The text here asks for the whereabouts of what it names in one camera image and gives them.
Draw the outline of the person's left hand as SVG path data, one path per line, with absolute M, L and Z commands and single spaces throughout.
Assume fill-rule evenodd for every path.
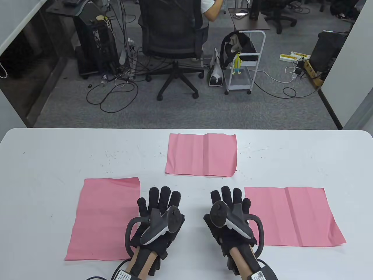
M 180 201 L 180 192 L 171 191 L 167 186 L 151 188 L 148 201 L 139 198 L 137 205 L 143 221 L 132 238 L 126 238 L 129 241 L 126 250 L 131 246 L 141 251 L 148 250 L 164 260 L 168 255 L 167 249 L 185 221 L 185 216 L 178 209 Z

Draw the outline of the person's right hand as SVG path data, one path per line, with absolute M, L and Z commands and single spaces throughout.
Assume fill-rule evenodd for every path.
M 249 213 L 249 209 L 251 206 L 250 199 L 242 199 L 241 189 L 234 188 L 233 192 L 231 192 L 228 186 L 223 186 L 221 188 L 221 192 L 219 192 L 218 190 L 212 191 L 211 200 L 213 204 L 217 201 L 222 200 L 223 202 L 225 202 L 230 210 L 233 209 L 234 204 L 240 204 L 242 212 L 245 214 Z M 230 229 L 226 225 L 222 228 L 216 227 L 211 221 L 210 214 L 205 214 L 203 219 L 207 224 L 209 230 L 211 231 L 213 238 L 221 247 L 223 256 L 229 256 L 229 252 L 232 248 L 237 248 L 241 245 L 250 245 L 251 247 L 253 247 L 254 245 L 258 244 L 255 237 L 250 239 L 245 238 L 235 229 Z

